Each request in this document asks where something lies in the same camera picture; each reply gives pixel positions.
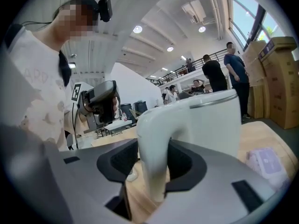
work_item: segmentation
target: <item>ceiling beam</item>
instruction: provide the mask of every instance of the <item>ceiling beam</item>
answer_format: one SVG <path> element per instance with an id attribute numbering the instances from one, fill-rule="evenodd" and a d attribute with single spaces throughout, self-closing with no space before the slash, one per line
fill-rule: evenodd
<path id="1" fill-rule="evenodd" d="M 173 16 L 172 16 L 168 11 L 163 10 L 163 8 L 161 8 L 158 4 L 157 4 L 157 7 L 158 7 L 158 8 L 160 9 L 160 11 L 161 11 L 162 13 L 164 13 L 170 20 L 172 20 L 172 22 L 174 22 L 174 24 L 178 27 L 178 29 L 182 32 L 182 34 L 183 34 L 186 38 L 188 38 L 186 32 L 184 31 L 184 28 L 183 28 L 180 24 L 177 23 L 177 21 L 173 18 Z"/>
<path id="2" fill-rule="evenodd" d="M 131 65 L 134 65 L 134 66 L 140 66 L 140 67 L 143 67 L 142 65 L 139 65 L 137 64 L 136 62 L 133 62 L 131 60 L 127 60 L 127 59 L 117 59 L 116 62 L 119 62 L 119 63 L 127 63 L 127 64 L 131 64 Z"/>
<path id="3" fill-rule="evenodd" d="M 137 56 L 141 56 L 141 57 L 147 58 L 147 59 L 152 60 L 152 61 L 156 60 L 153 56 L 150 56 L 148 54 L 145 54 L 143 52 L 140 52 L 138 50 L 134 50 L 134 49 L 131 49 L 131 48 L 128 48 L 128 47 L 123 47 L 121 50 L 129 52 L 129 53 L 132 53 L 132 54 L 135 54 Z"/>
<path id="4" fill-rule="evenodd" d="M 158 28 L 154 23 L 150 22 L 149 20 L 142 18 L 141 20 L 142 23 L 144 23 L 146 26 L 150 27 L 157 33 L 159 33 L 161 36 L 163 36 L 166 40 L 168 40 L 171 44 L 175 45 L 176 42 L 169 36 L 167 35 L 164 31 L 162 31 L 160 28 Z"/>
<path id="5" fill-rule="evenodd" d="M 135 39 L 135 40 L 139 40 L 140 42 L 143 42 L 144 44 L 149 45 L 149 46 L 157 49 L 160 52 L 164 52 L 164 50 L 163 50 L 162 47 L 158 46 L 154 42 L 152 42 L 152 41 L 150 41 L 150 40 L 148 40 L 148 39 L 146 39 L 146 38 L 144 38 L 142 36 L 131 34 L 130 38 Z"/>

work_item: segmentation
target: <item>vr headset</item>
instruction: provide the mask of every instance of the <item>vr headset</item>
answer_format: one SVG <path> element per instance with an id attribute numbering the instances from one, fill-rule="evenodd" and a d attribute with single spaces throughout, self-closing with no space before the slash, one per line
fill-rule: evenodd
<path id="1" fill-rule="evenodd" d="M 87 5 L 93 10 L 93 20 L 97 21 L 100 15 L 100 20 L 103 22 L 110 21 L 112 17 L 112 8 L 110 0 L 75 0 L 76 3 L 80 2 L 82 5 Z"/>

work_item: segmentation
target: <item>man in black shirt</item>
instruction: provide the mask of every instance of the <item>man in black shirt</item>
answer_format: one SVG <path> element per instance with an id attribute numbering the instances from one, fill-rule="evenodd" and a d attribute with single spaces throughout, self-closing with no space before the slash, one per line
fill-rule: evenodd
<path id="1" fill-rule="evenodd" d="M 205 64 L 202 67 L 202 71 L 204 72 L 206 78 L 209 79 L 213 92 L 227 90 L 228 84 L 220 68 L 219 62 L 211 61 L 209 55 L 204 55 L 203 59 Z"/>
<path id="2" fill-rule="evenodd" d="M 202 84 L 202 82 L 199 82 L 199 80 L 193 81 L 194 87 L 191 87 L 191 91 L 194 92 L 195 95 L 200 95 L 205 93 L 205 85 Z"/>

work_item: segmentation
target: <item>dark pants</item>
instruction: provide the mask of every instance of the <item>dark pants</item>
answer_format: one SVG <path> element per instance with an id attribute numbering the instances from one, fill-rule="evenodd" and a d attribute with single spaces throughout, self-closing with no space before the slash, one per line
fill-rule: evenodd
<path id="1" fill-rule="evenodd" d="M 166 94 L 162 94 L 163 104 L 165 104 L 165 97 L 166 97 Z"/>
<path id="2" fill-rule="evenodd" d="M 249 83 L 237 83 L 233 85 L 240 101 L 241 116 L 247 114 L 247 103 L 249 96 Z"/>
<path id="3" fill-rule="evenodd" d="M 211 84 L 213 92 L 217 91 L 226 91 L 228 89 L 228 84 L 226 83 L 226 80 L 224 82 L 219 82 L 215 84 Z"/>

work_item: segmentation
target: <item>black cable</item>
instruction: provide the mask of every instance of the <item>black cable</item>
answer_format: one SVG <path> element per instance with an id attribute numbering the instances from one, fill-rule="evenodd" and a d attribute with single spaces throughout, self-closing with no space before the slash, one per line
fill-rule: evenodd
<path id="1" fill-rule="evenodd" d="M 74 126 L 74 103 L 73 103 L 73 108 L 71 110 L 71 121 L 72 121 L 72 124 L 73 124 L 73 129 L 74 129 L 74 132 L 75 132 L 75 126 Z"/>
<path id="2" fill-rule="evenodd" d="M 77 149 L 79 149 L 79 147 L 78 147 L 78 142 L 77 142 L 77 137 L 76 137 L 76 121 L 77 121 L 77 115 L 78 115 L 78 110 L 77 110 L 77 112 L 76 112 L 76 117 L 75 117 L 74 132 L 75 132 L 76 147 L 77 147 Z"/>
<path id="3" fill-rule="evenodd" d="M 27 22 L 31 22 L 33 24 L 50 24 L 50 23 L 52 23 L 52 22 L 25 21 L 21 25 L 23 25 L 24 23 L 27 23 Z"/>
<path id="4" fill-rule="evenodd" d="M 48 26 L 48 24 L 41 26 L 40 28 L 38 28 L 37 30 L 44 28 L 45 26 Z"/>

